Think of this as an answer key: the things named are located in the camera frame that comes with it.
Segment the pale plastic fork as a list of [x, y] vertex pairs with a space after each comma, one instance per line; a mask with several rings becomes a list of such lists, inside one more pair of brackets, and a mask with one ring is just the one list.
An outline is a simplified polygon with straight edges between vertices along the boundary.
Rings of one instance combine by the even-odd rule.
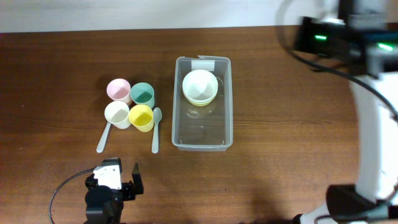
[[110, 129], [111, 129], [111, 123], [107, 122], [104, 131], [99, 139], [98, 145], [96, 147], [97, 153], [102, 153], [104, 151]]

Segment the yellow plastic cup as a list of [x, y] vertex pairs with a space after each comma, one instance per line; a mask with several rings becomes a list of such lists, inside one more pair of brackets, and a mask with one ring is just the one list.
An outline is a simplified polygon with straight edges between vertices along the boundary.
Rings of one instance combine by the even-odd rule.
[[147, 105], [136, 105], [130, 109], [128, 119], [139, 131], [146, 133], [154, 127], [153, 110]]

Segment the pale plastic spoon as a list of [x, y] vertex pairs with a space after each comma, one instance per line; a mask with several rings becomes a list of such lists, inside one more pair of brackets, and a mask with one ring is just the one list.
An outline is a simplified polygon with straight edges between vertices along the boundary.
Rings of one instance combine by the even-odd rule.
[[154, 132], [152, 138], [152, 148], [151, 151], [153, 154], [157, 154], [159, 152], [159, 123], [162, 120], [162, 111], [159, 107], [154, 108]]

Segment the white plastic cup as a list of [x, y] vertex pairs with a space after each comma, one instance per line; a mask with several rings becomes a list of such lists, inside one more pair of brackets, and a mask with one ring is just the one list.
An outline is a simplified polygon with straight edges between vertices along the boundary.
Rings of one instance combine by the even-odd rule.
[[129, 107], [122, 101], [113, 101], [104, 110], [105, 119], [119, 129], [127, 129], [129, 121]]

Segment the teal plastic cup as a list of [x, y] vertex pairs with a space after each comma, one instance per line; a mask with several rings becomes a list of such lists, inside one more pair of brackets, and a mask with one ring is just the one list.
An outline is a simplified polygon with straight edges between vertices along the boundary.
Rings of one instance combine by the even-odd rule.
[[150, 108], [155, 106], [154, 89], [148, 83], [136, 83], [131, 88], [130, 97], [137, 105], [146, 105]]

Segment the pink plastic cup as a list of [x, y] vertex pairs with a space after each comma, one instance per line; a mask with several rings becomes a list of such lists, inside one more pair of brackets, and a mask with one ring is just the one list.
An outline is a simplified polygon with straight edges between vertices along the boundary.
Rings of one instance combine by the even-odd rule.
[[122, 78], [110, 81], [106, 87], [106, 93], [113, 101], [122, 101], [127, 105], [132, 103], [130, 92], [131, 86], [129, 82]]

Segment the yellow plastic bowl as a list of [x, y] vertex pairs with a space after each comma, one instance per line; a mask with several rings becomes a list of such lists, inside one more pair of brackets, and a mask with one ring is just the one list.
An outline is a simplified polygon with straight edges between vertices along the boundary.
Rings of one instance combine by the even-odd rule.
[[206, 100], [194, 100], [193, 98], [190, 98], [189, 96], [185, 95], [186, 99], [195, 106], [206, 106], [208, 104], [210, 104], [216, 95], [211, 96], [209, 99]]

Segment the white plastic bowl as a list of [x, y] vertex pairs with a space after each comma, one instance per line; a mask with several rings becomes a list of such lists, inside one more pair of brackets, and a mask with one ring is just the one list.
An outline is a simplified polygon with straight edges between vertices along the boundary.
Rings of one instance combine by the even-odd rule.
[[218, 80], [207, 70], [193, 70], [184, 77], [182, 90], [189, 100], [208, 101], [218, 92]]

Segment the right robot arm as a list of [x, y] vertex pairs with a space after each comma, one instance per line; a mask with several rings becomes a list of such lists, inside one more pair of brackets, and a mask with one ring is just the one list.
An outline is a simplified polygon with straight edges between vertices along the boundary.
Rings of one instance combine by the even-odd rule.
[[304, 17], [294, 49], [348, 67], [358, 116], [356, 183], [331, 185], [326, 202], [294, 223], [372, 223], [397, 218], [397, 32], [385, 1], [340, 1], [337, 19]]

